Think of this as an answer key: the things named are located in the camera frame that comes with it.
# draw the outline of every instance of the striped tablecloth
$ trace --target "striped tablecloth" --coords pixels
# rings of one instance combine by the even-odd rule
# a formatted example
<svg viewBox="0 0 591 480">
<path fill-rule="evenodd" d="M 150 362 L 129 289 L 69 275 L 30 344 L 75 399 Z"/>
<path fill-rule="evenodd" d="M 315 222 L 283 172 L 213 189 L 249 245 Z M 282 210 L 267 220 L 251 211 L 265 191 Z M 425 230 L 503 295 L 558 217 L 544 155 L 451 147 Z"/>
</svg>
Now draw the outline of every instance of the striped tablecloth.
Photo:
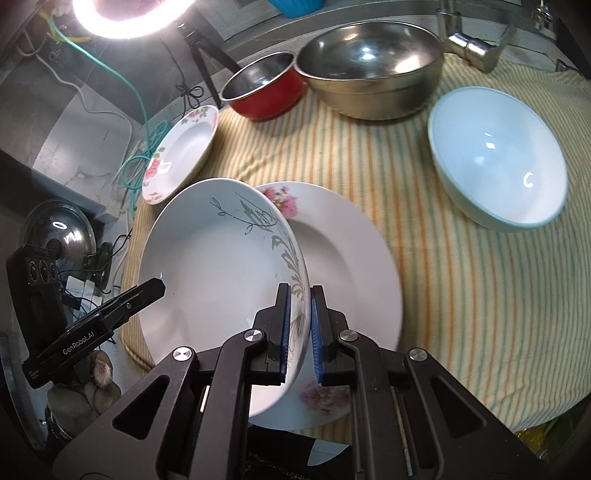
<svg viewBox="0 0 591 480">
<path fill-rule="evenodd" d="M 487 230 L 443 191 L 427 119 L 441 95 L 468 85 L 523 100 L 556 133 L 569 194 L 551 225 L 527 233 Z M 347 118 L 311 92 L 268 122 L 227 110 L 199 174 L 206 177 L 253 186 L 306 181 L 355 203 L 386 239 L 400 272 L 400 349 L 426 348 L 510 429 L 552 419 L 591 391 L 591 84 L 577 74 L 502 60 L 482 74 L 448 55 L 428 106 L 402 121 Z M 124 288 L 137 282 L 161 209 L 138 209 Z M 152 365 L 137 318 L 122 327 L 121 339 L 136 361 Z M 349 419 L 304 433 L 347 442 Z"/>
</svg>

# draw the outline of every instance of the blue plastic container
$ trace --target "blue plastic container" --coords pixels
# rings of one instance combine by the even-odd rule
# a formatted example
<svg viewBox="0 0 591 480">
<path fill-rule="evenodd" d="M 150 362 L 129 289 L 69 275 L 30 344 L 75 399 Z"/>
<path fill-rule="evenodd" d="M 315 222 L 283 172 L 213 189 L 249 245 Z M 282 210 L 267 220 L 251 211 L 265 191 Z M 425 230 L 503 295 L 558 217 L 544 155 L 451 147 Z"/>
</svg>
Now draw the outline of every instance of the blue plastic container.
<svg viewBox="0 0 591 480">
<path fill-rule="evenodd" d="M 287 18 L 303 17 L 320 10 L 324 0 L 269 0 Z"/>
</svg>

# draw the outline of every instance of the chrome faucet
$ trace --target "chrome faucet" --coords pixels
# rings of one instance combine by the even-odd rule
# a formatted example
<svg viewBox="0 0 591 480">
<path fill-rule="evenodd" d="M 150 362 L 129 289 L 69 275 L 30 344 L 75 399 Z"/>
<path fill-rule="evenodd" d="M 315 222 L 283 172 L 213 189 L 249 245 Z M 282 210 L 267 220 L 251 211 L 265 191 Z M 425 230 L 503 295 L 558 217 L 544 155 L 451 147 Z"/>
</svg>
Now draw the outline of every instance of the chrome faucet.
<svg viewBox="0 0 591 480">
<path fill-rule="evenodd" d="M 536 29 L 544 36 L 556 40 L 556 24 L 550 8 L 545 0 L 540 0 L 540 4 L 534 8 L 531 17 L 535 21 Z"/>
<path fill-rule="evenodd" d="M 509 24 L 494 45 L 466 35 L 462 32 L 462 14 L 456 10 L 455 0 L 440 0 L 437 25 L 446 50 L 469 61 L 484 73 L 495 68 L 503 48 L 515 33 L 515 25 Z"/>
</svg>

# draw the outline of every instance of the red pot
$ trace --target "red pot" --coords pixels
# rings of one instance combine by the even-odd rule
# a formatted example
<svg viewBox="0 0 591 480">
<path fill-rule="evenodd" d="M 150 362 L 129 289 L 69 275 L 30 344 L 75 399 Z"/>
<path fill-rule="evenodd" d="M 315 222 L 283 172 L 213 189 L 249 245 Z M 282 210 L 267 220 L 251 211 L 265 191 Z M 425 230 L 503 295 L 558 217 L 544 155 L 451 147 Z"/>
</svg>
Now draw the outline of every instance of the red pot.
<svg viewBox="0 0 591 480">
<path fill-rule="evenodd" d="M 295 57 L 282 51 L 252 62 L 228 80 L 220 97 L 250 120 L 282 114 L 304 92 L 304 80 L 294 69 Z"/>
</svg>

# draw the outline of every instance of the pot lid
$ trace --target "pot lid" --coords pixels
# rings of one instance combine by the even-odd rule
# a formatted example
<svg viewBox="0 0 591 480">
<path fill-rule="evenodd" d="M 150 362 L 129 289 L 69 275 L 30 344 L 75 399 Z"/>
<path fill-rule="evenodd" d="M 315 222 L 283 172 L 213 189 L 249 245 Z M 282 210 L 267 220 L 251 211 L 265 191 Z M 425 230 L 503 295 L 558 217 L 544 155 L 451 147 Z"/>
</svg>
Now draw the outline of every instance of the pot lid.
<svg viewBox="0 0 591 480">
<path fill-rule="evenodd" d="M 52 250 L 60 272 L 82 270 L 87 255 L 96 252 L 95 234 L 82 211 L 64 200 L 48 200 L 37 205 L 25 219 L 19 237 L 20 245 L 30 244 Z M 88 273 L 73 271 L 68 275 L 85 280 Z"/>
</svg>

